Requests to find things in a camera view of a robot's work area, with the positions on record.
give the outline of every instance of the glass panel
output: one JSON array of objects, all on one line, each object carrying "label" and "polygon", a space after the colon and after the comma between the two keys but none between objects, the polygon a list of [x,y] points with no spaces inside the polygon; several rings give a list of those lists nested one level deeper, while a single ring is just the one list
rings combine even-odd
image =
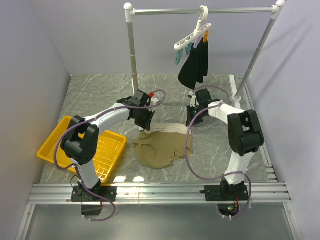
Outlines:
[{"label": "glass panel", "polygon": [[282,203],[253,204],[232,221],[222,219],[215,204],[118,205],[106,222],[82,219],[79,205],[37,205],[26,239],[290,240],[293,236]]}]

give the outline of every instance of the robotic arm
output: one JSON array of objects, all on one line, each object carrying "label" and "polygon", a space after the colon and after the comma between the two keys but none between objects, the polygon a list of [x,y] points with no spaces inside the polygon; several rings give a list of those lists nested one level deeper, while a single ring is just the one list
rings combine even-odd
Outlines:
[{"label": "robotic arm", "polygon": [[[91,123],[83,124],[70,131],[63,138],[60,145],[61,149],[64,150],[65,154],[76,165],[81,180],[90,191],[100,196],[104,195],[103,187],[101,187],[101,181],[96,175],[93,161],[97,151],[99,135],[107,129],[110,129],[112,126],[130,119],[134,119],[137,126],[150,130],[151,120],[155,114],[152,106],[155,106],[158,101],[159,100],[152,95],[148,95],[138,90],[133,97],[120,99],[112,107],[108,108],[115,109],[123,107],[122,109],[110,111],[101,117],[99,117],[101,113],[98,113],[85,118],[77,115],[71,119],[68,129],[86,120],[94,119]],[[150,108],[128,109],[128,107],[145,106]],[[88,197],[89,193],[86,192],[81,183],[78,184],[80,191],[77,191],[77,194]],[[90,198],[92,198],[93,201],[98,200],[91,195]]]},{"label": "robotic arm", "polygon": [[[197,92],[191,91],[189,97],[191,103],[187,106],[187,126],[190,125],[191,120],[199,111],[220,103],[219,99],[211,98],[207,89],[201,89]],[[225,174],[231,172],[245,173],[250,160],[264,143],[264,135],[256,111],[245,111],[223,103],[219,107],[205,111],[195,120],[194,124],[203,122],[205,116],[217,118],[228,125],[228,138],[232,153]],[[243,196],[243,193],[246,192],[244,180],[245,176],[242,174],[226,176],[222,179],[218,190],[221,198],[218,197],[214,200],[233,200],[235,196]]]}]

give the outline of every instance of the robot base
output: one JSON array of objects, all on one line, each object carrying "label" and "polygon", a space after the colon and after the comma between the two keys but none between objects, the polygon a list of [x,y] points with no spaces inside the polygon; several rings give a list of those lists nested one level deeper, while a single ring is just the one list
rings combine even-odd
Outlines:
[{"label": "robot base", "polygon": [[234,201],[236,198],[239,201],[247,201],[249,199],[248,189],[245,182],[236,185],[229,185],[224,178],[220,185],[206,185],[200,193],[205,194],[207,202],[223,202]]},{"label": "robot base", "polygon": [[[114,202],[117,195],[116,186],[99,186],[98,191],[92,189],[92,192],[109,199]],[[71,202],[84,203],[84,202],[100,202],[100,198],[92,196],[90,193],[81,186],[75,186],[72,191]],[[81,213],[83,216],[99,216],[102,212],[103,205],[82,205]]]}]

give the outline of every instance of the white hanger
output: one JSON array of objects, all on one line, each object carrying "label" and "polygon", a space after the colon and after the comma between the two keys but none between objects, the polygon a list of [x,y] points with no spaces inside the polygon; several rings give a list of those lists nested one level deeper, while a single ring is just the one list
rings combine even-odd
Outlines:
[{"label": "white hanger", "polygon": [[178,41],[174,45],[174,49],[176,51],[180,51],[181,49],[184,49],[188,44],[194,43],[199,36],[203,35],[206,31],[209,30],[209,28],[211,28],[211,26],[212,26],[211,23],[207,23],[206,25],[203,25],[202,27],[200,27],[201,23],[205,22],[207,20],[208,7],[207,6],[200,6],[200,8],[203,9],[203,13],[200,14],[200,17],[199,17],[198,22],[196,24],[195,30],[193,31],[193,33],[186,36],[181,41]]}]

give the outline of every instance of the black cloth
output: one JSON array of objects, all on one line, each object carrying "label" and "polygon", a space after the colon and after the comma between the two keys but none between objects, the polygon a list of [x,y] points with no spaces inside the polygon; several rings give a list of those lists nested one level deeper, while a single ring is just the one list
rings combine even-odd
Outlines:
[{"label": "black cloth", "polygon": [[197,48],[192,44],[190,55],[178,76],[183,86],[194,90],[196,83],[203,83],[204,76],[208,76],[208,48],[208,41],[204,42],[203,38]]}]

